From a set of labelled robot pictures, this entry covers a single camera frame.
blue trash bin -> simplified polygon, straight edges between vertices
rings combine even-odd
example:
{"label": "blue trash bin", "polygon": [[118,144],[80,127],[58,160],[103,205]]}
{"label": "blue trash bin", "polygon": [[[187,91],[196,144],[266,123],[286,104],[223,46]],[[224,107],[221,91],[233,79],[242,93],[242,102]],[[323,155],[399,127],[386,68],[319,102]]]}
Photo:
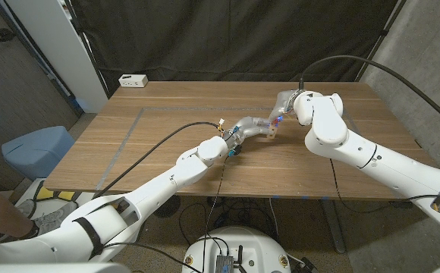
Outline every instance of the blue trash bin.
{"label": "blue trash bin", "polygon": [[63,126],[20,136],[1,146],[5,161],[31,181],[46,178],[75,143]]}

sneaker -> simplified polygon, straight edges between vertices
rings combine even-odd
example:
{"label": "sneaker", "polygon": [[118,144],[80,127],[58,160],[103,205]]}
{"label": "sneaker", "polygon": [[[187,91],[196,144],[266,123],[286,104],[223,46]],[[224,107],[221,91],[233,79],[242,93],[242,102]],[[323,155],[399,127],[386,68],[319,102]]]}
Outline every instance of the sneaker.
{"label": "sneaker", "polygon": [[18,207],[16,207],[18,211],[24,214],[24,216],[31,218],[35,212],[36,209],[36,203],[28,199],[24,202],[22,202]]}
{"label": "sneaker", "polygon": [[77,207],[75,202],[69,202],[59,210],[35,219],[35,224],[39,228],[38,236],[59,228],[63,220]]}

table leg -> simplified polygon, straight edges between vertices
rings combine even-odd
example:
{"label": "table leg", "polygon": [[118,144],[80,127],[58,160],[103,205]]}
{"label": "table leg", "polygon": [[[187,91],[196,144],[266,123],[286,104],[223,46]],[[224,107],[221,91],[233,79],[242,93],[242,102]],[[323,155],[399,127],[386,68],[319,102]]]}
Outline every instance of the table leg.
{"label": "table leg", "polygon": [[329,230],[332,233],[335,250],[340,254],[345,253],[347,249],[344,245],[343,234],[341,233],[341,226],[336,213],[335,202],[333,200],[320,200],[320,202],[321,207],[323,207],[323,211],[325,212]]}

gray wall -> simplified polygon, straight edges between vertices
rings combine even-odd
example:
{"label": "gray wall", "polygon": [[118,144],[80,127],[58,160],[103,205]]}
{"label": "gray wall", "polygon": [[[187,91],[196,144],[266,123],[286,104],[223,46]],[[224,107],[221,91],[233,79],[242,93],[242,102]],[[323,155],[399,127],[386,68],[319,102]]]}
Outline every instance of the gray wall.
{"label": "gray wall", "polygon": [[[440,105],[440,0],[408,0],[374,61],[402,74]],[[440,166],[440,115],[404,84],[374,67],[361,81],[379,94]]]}
{"label": "gray wall", "polygon": [[[0,15],[1,28],[8,25]],[[20,40],[0,42],[0,190],[12,190],[23,180],[5,163],[3,143],[45,127],[68,129],[77,119]]]}

electrical outlet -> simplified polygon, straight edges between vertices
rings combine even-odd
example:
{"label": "electrical outlet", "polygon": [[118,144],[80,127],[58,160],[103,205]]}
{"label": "electrical outlet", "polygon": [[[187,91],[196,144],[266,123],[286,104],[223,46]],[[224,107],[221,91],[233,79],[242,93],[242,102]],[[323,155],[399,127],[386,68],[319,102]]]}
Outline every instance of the electrical outlet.
{"label": "electrical outlet", "polygon": [[146,75],[124,74],[119,78],[122,87],[145,87],[147,84]]}

